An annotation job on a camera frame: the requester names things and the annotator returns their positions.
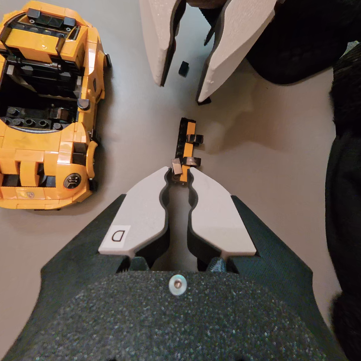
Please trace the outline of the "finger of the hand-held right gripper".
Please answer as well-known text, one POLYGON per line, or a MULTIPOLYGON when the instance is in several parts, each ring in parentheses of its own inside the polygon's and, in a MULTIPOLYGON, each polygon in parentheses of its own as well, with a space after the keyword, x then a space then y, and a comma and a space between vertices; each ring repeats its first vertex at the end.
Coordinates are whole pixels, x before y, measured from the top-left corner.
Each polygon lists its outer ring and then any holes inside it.
POLYGON ((185 0, 140 0, 143 39, 155 83, 163 87, 175 52, 185 0))
POLYGON ((215 26, 214 45, 205 60, 197 101, 210 97, 245 58, 272 21, 276 0, 229 0, 215 26))

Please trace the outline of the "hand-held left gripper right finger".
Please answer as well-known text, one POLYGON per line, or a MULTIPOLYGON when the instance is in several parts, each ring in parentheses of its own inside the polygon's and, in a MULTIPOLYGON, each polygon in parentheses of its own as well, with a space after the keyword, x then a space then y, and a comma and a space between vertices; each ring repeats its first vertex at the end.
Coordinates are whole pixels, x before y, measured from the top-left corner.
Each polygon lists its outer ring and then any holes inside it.
POLYGON ((254 256, 256 248, 231 194, 206 174, 188 170, 187 245, 198 259, 254 256))

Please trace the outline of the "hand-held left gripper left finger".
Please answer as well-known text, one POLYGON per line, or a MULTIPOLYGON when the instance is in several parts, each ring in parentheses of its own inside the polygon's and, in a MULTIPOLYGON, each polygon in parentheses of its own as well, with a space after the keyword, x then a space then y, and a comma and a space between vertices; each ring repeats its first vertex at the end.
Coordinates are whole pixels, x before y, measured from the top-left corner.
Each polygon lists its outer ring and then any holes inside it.
POLYGON ((98 248, 100 254, 134 257, 161 237, 168 227, 168 215, 161 196, 169 185, 167 176, 170 171, 164 166, 127 192, 98 248))

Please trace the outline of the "black yellow lego strip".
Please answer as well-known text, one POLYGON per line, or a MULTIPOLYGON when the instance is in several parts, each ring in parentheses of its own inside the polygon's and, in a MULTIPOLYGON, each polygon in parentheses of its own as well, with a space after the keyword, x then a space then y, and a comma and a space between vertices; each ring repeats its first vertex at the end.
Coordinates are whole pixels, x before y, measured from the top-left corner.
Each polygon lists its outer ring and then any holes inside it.
POLYGON ((200 167, 201 158, 193 156, 193 149, 203 144, 204 137, 195 133, 196 121, 182 118, 179 125, 177 148, 175 158, 182 160, 183 174, 180 177, 173 177, 175 182, 185 185, 187 183, 187 171, 191 167, 200 167))

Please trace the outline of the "yellow lego car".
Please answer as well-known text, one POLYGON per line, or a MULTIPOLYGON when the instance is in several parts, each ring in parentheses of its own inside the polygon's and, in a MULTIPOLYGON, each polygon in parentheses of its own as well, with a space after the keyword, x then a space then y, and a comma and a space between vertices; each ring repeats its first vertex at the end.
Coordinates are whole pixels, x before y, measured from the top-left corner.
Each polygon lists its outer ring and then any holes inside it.
POLYGON ((81 202, 96 189, 96 113, 111 67, 98 30, 38 1, 5 14, 0 30, 0 206, 81 202))

